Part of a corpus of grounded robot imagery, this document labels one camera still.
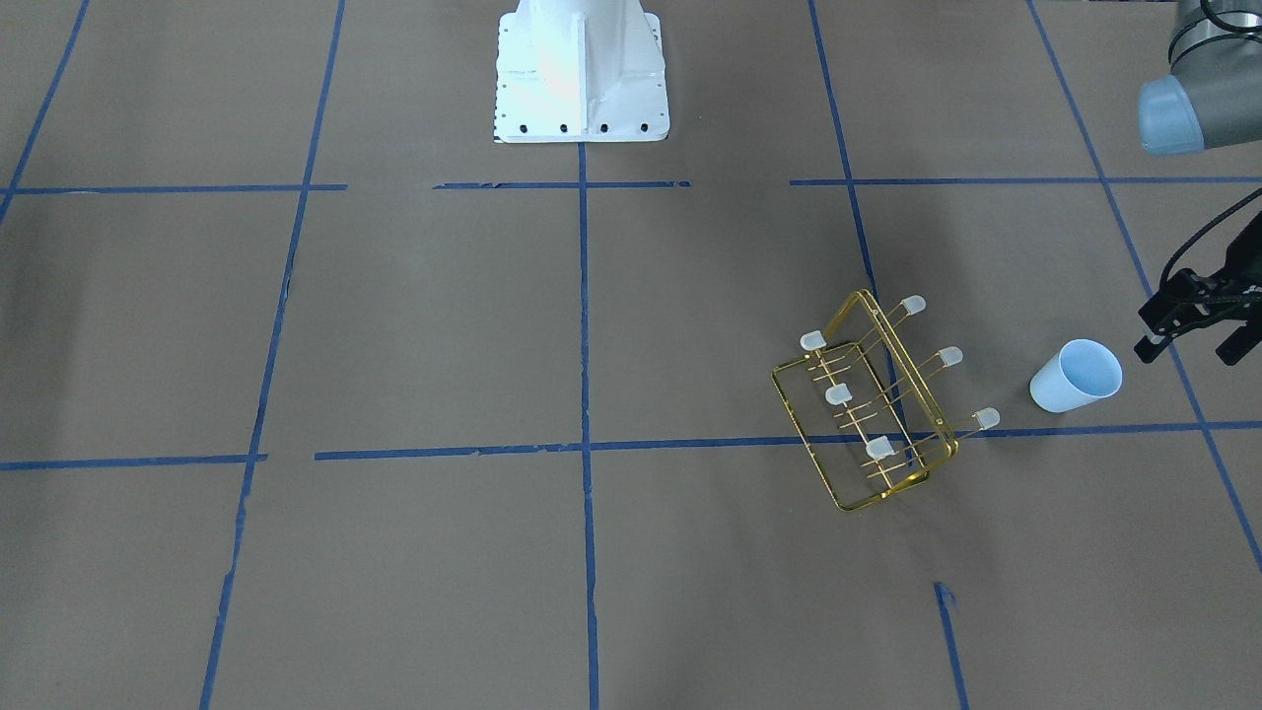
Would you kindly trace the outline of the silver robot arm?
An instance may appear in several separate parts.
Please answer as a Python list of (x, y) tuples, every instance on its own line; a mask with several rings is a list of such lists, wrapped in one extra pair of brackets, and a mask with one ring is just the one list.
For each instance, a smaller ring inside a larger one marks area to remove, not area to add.
[[(1167, 50), (1170, 72), (1140, 93), (1140, 136), (1151, 156), (1185, 156), (1261, 137), (1261, 4), (1180, 1)], [(1234, 367), (1261, 340), (1261, 222), (1230, 240), (1225, 264), (1209, 275), (1177, 269), (1177, 261), (1222, 221), (1259, 199), (1259, 190), (1225, 208), (1176, 248), (1152, 298), (1140, 308), (1145, 335), (1135, 346), (1142, 363), (1157, 359), (1188, 332), (1235, 320), (1217, 347)]]

